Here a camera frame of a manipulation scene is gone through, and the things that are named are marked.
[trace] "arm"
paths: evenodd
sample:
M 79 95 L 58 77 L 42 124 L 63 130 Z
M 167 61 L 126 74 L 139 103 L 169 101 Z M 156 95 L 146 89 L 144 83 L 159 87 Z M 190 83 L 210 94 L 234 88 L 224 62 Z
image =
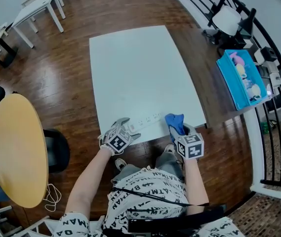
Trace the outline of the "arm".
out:
M 185 160 L 185 182 L 186 197 L 190 204 L 201 205 L 209 203 L 196 159 Z
M 92 201 L 100 185 L 105 166 L 111 156 L 110 150 L 100 149 L 72 188 L 65 213 L 80 212 L 89 219 Z

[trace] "blue rag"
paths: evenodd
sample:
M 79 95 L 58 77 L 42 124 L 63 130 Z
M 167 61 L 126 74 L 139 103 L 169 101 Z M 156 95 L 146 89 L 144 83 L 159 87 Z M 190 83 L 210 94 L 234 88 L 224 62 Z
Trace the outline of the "blue rag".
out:
M 184 121 L 183 114 L 175 115 L 175 114 L 170 113 L 168 115 L 165 115 L 164 119 L 169 127 L 169 130 L 170 130 L 170 126 L 172 126 L 179 135 L 185 135 L 185 131 L 184 131 L 184 127 L 183 127 L 183 121 Z M 172 142 L 174 142 L 174 138 L 171 135 L 171 133 L 170 133 L 170 136 L 171 136 Z

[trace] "power strip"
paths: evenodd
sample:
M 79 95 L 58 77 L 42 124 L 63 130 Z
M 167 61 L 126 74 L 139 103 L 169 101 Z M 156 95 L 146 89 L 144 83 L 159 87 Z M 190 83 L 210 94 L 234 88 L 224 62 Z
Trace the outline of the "power strip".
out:
M 127 123 L 127 127 L 131 133 L 135 133 L 144 129 L 145 127 L 148 127 L 149 125 L 152 125 L 153 123 L 158 122 L 162 118 L 164 118 L 164 115 L 162 113 L 155 113 L 152 115 L 144 116 L 139 120 L 130 120 Z

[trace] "black metal railing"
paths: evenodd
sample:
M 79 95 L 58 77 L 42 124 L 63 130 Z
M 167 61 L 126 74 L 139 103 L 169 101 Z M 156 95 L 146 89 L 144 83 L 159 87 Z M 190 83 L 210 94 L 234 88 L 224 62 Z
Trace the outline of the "black metal railing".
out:
M 246 15 L 250 14 L 250 11 L 248 8 L 245 7 L 244 3 L 242 3 L 239 0 L 208 0 L 211 4 L 211 6 L 208 6 L 203 0 L 190 0 L 195 6 L 196 8 L 206 17 L 206 19 L 208 19 L 208 26 L 213 26 L 214 28 L 217 29 L 217 27 L 213 24 L 212 22 L 212 17 L 221 9 L 221 7 L 223 5 L 227 5 L 232 7 L 233 9 L 235 9 L 238 13 L 242 13 L 244 12 Z M 200 8 L 197 5 L 197 1 L 199 1 L 204 8 Z M 268 43 L 268 45 L 270 46 L 270 48 L 273 49 L 273 51 L 276 54 L 276 57 L 278 59 L 279 62 L 279 69 L 281 69 L 281 53 L 279 52 L 278 48 L 276 47 L 275 43 L 273 42 L 273 40 L 271 39 L 271 37 L 269 36 L 269 34 L 267 33 L 267 31 L 264 29 L 264 27 L 261 25 L 261 23 L 255 18 L 254 19 L 254 25 L 256 26 L 256 28 L 259 30 L 259 32 L 261 33 L 261 35 L 264 37 L 264 39 L 266 40 L 266 42 Z M 256 42 L 256 44 L 258 45 L 259 48 L 261 48 L 260 43 L 256 40 L 256 38 L 254 37 L 254 40 Z M 281 96 L 281 87 L 278 87 L 278 90 L 280 92 L 280 96 Z M 278 128 L 278 133 L 279 133 L 279 142 L 280 142 L 280 159 L 281 159 L 281 126 L 280 126 L 280 120 L 279 120 L 279 116 L 278 116 L 278 112 L 277 112 L 277 108 L 276 108 L 276 104 L 274 99 L 270 100 L 270 103 L 273 106 L 273 110 L 274 110 L 274 114 L 276 117 L 276 122 L 277 122 L 277 128 Z M 262 129 L 260 128 L 261 131 L 261 139 L 262 139 L 262 145 L 263 145 L 263 155 L 264 155 L 264 179 L 261 180 L 262 184 L 267 184 L 267 185 L 273 185 L 273 186 L 280 186 L 281 187 L 281 160 L 280 160 L 280 177 L 276 177 L 278 171 L 276 170 L 276 163 L 275 163 L 275 142 L 273 140 L 273 129 L 269 120 L 269 112 L 267 110 L 267 106 L 266 103 L 263 104 L 263 108 L 264 108 L 264 112 L 265 112 L 265 116 L 266 116 L 266 120 L 267 120 L 267 124 L 268 124 L 268 131 L 269 131 L 269 137 L 270 137 L 270 143 L 271 143 L 271 154 L 272 154 L 272 160 L 271 160 L 271 165 L 272 165 L 272 171 L 267 173 L 267 150 L 266 150 L 266 144 L 265 144 L 265 136 L 263 134 Z M 258 114 L 258 110 L 257 108 L 255 108 L 256 114 L 257 114 L 257 118 L 258 118 L 258 122 L 261 123 L 261 119 L 259 117 Z

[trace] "blue plastic bin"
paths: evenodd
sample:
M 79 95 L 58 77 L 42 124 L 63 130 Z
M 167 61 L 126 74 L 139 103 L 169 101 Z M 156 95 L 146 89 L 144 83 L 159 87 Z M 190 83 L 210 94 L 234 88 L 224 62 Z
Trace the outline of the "blue plastic bin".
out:
M 240 56 L 245 62 L 244 70 L 247 74 L 247 79 L 260 87 L 260 99 L 250 101 L 242 79 L 238 74 L 234 62 L 230 58 L 230 55 L 234 52 L 237 52 L 237 55 Z M 237 110 L 241 110 L 247 106 L 255 105 L 268 96 L 262 78 L 247 50 L 225 50 L 223 57 L 217 60 L 217 65 L 223 74 Z

